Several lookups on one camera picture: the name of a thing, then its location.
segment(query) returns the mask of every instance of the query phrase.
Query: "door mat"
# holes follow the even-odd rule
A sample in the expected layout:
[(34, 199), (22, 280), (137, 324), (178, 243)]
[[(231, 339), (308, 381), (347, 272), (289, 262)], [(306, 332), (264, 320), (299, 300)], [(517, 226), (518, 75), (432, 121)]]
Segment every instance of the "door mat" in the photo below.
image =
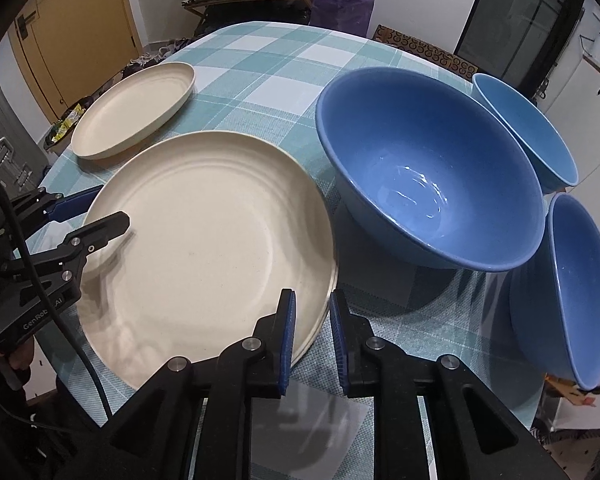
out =
[(446, 50), (442, 50), (426, 41), (407, 36), (392, 28), (385, 27), (384, 25), (378, 25), (373, 40), (415, 54), (422, 59), (426, 59), (433, 64), (449, 70), (449, 72), (453, 72), (454, 74), (467, 79), (467, 81), (471, 81), (472, 76), (475, 73), (480, 72), (477, 66), (465, 61), (455, 54), (450, 54)]

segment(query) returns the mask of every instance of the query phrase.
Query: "wooden door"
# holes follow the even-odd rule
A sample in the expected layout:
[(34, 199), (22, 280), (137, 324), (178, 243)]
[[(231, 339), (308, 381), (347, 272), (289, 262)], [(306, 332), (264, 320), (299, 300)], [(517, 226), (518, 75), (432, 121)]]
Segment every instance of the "wooden door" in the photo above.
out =
[(546, 116), (569, 148), (582, 182), (600, 165), (600, 73), (586, 59)]
[(139, 53), (124, 0), (29, 0), (15, 28), (28, 68), (56, 116)]

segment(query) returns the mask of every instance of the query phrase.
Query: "large blue bowl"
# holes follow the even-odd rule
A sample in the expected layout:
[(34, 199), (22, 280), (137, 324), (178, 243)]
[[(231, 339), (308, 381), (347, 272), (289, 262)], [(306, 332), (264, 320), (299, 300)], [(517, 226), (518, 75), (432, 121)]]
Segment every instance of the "large blue bowl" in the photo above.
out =
[(324, 88), (315, 121), (351, 215), (399, 258), (497, 272), (536, 252), (533, 167), (468, 95), (409, 70), (362, 68)]
[(600, 232), (573, 196), (554, 196), (538, 252), (515, 269), (511, 324), (543, 372), (590, 390), (600, 382)]
[(471, 97), (493, 113), (516, 137), (536, 170), (542, 192), (576, 186), (578, 169), (562, 137), (522, 94), (487, 74), (474, 74)]

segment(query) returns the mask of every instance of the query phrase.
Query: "oval plate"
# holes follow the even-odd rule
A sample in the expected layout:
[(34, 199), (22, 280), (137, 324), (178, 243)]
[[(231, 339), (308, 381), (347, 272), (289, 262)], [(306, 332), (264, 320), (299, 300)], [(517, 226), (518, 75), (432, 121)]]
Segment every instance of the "oval plate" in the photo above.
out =
[(164, 62), (112, 86), (85, 112), (71, 139), (73, 152), (95, 159), (115, 155), (168, 121), (193, 90), (187, 63)]
[(331, 219), (304, 169), (268, 142), (195, 132), (136, 155), (85, 223), (122, 210), (125, 235), (88, 258), (78, 315), (96, 354), (139, 388), (174, 356), (200, 361), (297, 298), (292, 362), (322, 327), (338, 267)]

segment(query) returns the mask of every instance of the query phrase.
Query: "plaid tablecloth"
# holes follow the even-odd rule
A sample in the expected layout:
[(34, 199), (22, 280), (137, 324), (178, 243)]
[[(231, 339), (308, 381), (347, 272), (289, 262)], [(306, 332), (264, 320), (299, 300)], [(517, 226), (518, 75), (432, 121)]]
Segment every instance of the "plaid tablecloth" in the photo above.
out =
[[(370, 319), (376, 335), (408, 353), (436, 359), (460, 357), (526, 425), (531, 423), (542, 375), (520, 354), (509, 325), (506, 277), (469, 270), (413, 267), (383, 253), (350, 219), (334, 189), (334, 170), (318, 141), (315, 102), (338, 74), (363, 66), (408, 68), (467, 94), (471, 83), (393, 47), (340, 32), (285, 23), (234, 25), (170, 57), (196, 68), (196, 91), (151, 139), (222, 129), (275, 143), (295, 157), (318, 183), (334, 215), (340, 253), (339, 286), (355, 313)], [(343, 121), (355, 116), (343, 115)], [(103, 167), (78, 160), (67, 149), (46, 176), (52, 192), (71, 194), (105, 183), (128, 159)], [(30, 238), (32, 250), (55, 246), (81, 225), (50, 224)], [(94, 363), (112, 408), (133, 390), (96, 357), (77, 314), (63, 314)], [(99, 424), (104, 412), (91, 380), (53, 325), (38, 340), (63, 383)], [(371, 479), (373, 409), (370, 399), (349, 400), (338, 386), (329, 321), (292, 371), (282, 403), (254, 404), (254, 478)], [(425, 424), (427, 444), (430, 437)]]

